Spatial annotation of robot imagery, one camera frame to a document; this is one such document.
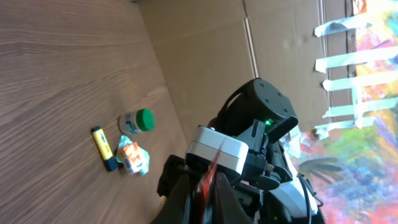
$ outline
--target colorful painting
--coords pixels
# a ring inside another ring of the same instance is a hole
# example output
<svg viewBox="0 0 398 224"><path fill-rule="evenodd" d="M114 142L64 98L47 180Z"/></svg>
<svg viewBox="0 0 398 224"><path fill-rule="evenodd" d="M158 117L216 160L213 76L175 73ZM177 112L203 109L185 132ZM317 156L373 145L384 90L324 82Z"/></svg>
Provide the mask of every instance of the colorful painting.
<svg viewBox="0 0 398 224"><path fill-rule="evenodd" d="M356 31L357 51L398 46L398 2L367 0L365 6L373 26ZM398 56L356 66L358 76L394 70ZM363 101L394 98L398 82L362 91ZM398 106L363 116L376 117L373 126L336 129L322 141L302 133L300 158L291 156L323 199L327 223L398 223Z"/></svg>

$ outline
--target snack package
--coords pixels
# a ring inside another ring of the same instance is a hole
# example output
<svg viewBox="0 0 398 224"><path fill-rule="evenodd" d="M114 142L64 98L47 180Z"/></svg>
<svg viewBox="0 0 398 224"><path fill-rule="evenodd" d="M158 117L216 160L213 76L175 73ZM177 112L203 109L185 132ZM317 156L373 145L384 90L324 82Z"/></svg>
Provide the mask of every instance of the snack package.
<svg viewBox="0 0 398 224"><path fill-rule="evenodd" d="M145 175L149 171L149 153L132 142L127 136L121 136L116 160L123 163L129 174Z"/></svg>

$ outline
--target yellow and black marker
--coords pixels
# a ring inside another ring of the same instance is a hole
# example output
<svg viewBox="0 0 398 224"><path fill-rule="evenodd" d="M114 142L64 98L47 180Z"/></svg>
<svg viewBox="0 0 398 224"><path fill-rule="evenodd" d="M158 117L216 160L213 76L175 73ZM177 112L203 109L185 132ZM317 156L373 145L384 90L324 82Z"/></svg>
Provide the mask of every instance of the yellow and black marker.
<svg viewBox="0 0 398 224"><path fill-rule="evenodd" d="M91 130L91 133L93 133L95 143L97 143L106 169L110 172L114 171L118 165L113 157L112 150L108 144L108 141L106 140L104 131L102 128L97 126Z"/></svg>

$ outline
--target small jar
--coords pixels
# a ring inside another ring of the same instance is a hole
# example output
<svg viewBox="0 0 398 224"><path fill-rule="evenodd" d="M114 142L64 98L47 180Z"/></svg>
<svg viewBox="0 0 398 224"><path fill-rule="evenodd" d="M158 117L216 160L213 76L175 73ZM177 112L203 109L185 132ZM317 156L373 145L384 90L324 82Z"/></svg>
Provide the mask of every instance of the small jar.
<svg viewBox="0 0 398 224"><path fill-rule="evenodd" d="M141 109L119 117L119 128L124 135L152 131L155 118L150 109Z"/></svg>

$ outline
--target brown wood surface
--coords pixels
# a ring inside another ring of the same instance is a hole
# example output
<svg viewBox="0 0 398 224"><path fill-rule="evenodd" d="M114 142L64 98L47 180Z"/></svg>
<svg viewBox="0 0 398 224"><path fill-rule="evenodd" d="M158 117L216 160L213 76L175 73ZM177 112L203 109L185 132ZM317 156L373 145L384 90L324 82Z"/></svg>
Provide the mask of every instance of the brown wood surface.
<svg viewBox="0 0 398 224"><path fill-rule="evenodd" d="M118 116L143 107L156 128L133 140L149 173L106 172L90 128L115 149ZM0 1L0 223L148 223L186 146L136 5Z"/></svg>

